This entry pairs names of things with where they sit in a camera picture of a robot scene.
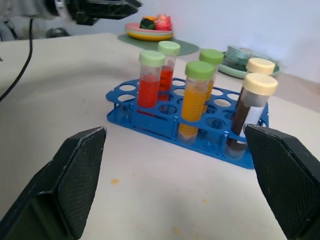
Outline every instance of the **red liquid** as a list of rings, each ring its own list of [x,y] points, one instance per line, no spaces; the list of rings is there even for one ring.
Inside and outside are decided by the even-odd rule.
[[[139,82],[138,105],[142,108],[153,108],[157,104],[159,81],[155,76],[147,75]]]
[[[158,100],[168,102],[169,101],[169,95],[168,94],[160,94],[158,96]]]
[[[169,91],[172,84],[172,77],[174,75],[174,69],[170,66],[163,66],[160,78],[160,92]]]

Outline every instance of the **yellow plate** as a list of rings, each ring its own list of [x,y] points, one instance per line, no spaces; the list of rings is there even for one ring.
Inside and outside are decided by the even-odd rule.
[[[151,36],[151,35],[143,35],[143,34],[137,34],[132,32],[127,32],[127,34],[134,39],[150,41],[150,42],[159,42],[159,41],[169,40],[174,36],[173,34],[170,34],[168,36]]]

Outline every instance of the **orange stain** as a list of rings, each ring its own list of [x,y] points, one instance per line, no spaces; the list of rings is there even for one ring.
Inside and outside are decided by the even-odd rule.
[[[178,227],[174,227],[174,228],[173,228],[173,233],[174,233],[175,235],[180,235],[180,234],[181,234],[181,230],[180,230]]]
[[[117,178],[111,180],[111,184],[112,184],[112,185],[117,185],[117,184],[119,184],[119,182],[120,182],[120,181],[119,181],[119,179],[117,179]]]

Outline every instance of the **blue test tube rack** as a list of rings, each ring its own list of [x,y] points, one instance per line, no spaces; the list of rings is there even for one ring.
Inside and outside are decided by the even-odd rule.
[[[246,169],[254,169],[249,148],[246,149],[243,158],[240,160],[229,159],[224,154],[228,138],[247,142],[244,137],[240,137],[231,131],[232,117],[236,111],[237,101],[230,96],[239,95],[239,93],[214,87],[215,90],[220,91],[221,95],[211,95],[207,102],[207,111],[202,115],[200,121],[188,122],[181,117],[183,103],[181,93],[185,89],[185,83],[184,79],[174,78],[171,90],[160,93],[166,95],[168,101],[158,100],[155,107],[143,108],[137,104],[139,80],[123,82],[106,94],[106,99],[114,104],[113,110],[107,114],[107,120],[186,149]],[[131,90],[123,90],[127,85]],[[123,100],[122,97],[129,97],[129,99]],[[228,106],[221,106],[219,102],[229,104]],[[187,145],[178,140],[180,123],[199,129],[194,144]],[[266,105],[258,124],[269,126],[268,105]]]

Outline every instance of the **table surface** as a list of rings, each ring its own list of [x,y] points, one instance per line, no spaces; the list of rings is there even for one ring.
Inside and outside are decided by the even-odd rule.
[[[106,126],[96,195],[82,240],[285,240],[254,170],[106,122],[105,94],[139,76],[140,48],[98,34],[34,41],[21,82],[0,105],[0,219],[62,142]],[[18,75],[28,42],[0,44],[0,89]],[[184,78],[185,62],[174,75]],[[241,81],[218,75],[217,87]],[[320,159],[320,114],[278,97],[270,126]],[[118,184],[111,184],[118,179]]]

